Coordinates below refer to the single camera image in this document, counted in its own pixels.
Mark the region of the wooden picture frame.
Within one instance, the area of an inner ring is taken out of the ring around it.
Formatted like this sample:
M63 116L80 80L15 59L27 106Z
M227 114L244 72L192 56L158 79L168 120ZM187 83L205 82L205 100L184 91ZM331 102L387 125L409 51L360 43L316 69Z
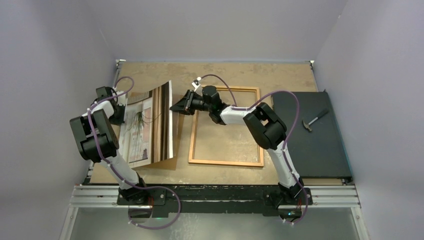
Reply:
M247 86L230 86L229 89L224 85L215 85L218 91L232 90L233 92L248 92L255 94L255 100L260 98L260 89L258 87L247 87ZM257 146L258 158L257 162L243 162L243 161L224 161L224 160L206 160L206 159L195 159L196 140L197 140L197 127L198 127L198 116L196 112L192 121L192 130L189 147L189 164L201 164L201 165L217 165L217 166L235 166L235 167L251 167L251 168L263 168L264 167L264 151L260 146Z

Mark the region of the plant photo print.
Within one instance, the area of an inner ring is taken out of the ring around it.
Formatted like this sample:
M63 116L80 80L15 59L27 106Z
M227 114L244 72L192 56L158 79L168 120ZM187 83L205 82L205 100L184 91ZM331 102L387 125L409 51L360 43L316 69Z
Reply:
M119 132L119 153L131 169L158 167L174 157L174 116L171 80L126 99Z

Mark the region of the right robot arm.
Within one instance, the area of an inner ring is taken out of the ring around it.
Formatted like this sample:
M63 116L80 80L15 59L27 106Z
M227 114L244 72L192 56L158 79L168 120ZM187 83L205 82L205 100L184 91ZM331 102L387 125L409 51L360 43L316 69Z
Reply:
M294 128L287 129L275 111L261 99L250 107L236 107L224 103L217 88L207 85L202 88L201 94L188 90L170 110L182 115L208 112L216 124L246 126L255 142L268 152L272 160L282 200L292 204L300 198L301 193L308 195L289 153L288 140Z

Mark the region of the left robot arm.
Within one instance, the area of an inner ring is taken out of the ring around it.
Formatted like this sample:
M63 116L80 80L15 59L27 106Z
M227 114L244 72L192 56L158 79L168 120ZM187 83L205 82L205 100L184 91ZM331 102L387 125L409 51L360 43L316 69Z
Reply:
M96 94L87 112L69 121L77 149L84 160L108 170L123 200L142 205L148 201L149 191L119 153L119 140L112 128L124 122L125 96L108 86L97 88Z

